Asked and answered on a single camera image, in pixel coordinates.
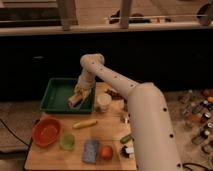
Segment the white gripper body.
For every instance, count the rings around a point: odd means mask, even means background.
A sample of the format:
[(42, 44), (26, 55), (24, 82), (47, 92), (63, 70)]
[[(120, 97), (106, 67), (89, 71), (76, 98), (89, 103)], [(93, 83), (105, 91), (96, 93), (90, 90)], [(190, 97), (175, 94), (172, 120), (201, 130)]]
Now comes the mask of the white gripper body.
[(93, 77), (81, 74), (74, 88), (75, 93), (89, 92), (94, 86), (95, 79)]

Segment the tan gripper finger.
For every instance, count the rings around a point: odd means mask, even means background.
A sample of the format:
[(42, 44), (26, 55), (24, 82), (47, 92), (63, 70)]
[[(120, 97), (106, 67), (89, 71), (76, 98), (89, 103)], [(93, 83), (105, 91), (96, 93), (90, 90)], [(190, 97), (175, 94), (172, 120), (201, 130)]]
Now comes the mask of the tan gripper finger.
[(73, 96), (71, 96), (71, 97), (68, 99), (68, 106), (69, 106), (70, 108), (76, 107), (82, 100), (83, 100), (82, 95), (79, 94), (79, 93), (75, 93)]

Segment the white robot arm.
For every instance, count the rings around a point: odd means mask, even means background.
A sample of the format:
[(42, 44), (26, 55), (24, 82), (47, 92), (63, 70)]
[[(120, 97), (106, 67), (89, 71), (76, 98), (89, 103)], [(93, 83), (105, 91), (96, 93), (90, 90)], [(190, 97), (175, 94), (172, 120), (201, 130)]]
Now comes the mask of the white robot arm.
[(138, 83), (104, 66), (101, 54), (81, 57), (81, 75), (68, 105), (89, 95), (95, 77), (127, 100), (137, 171), (183, 171), (163, 93), (152, 83)]

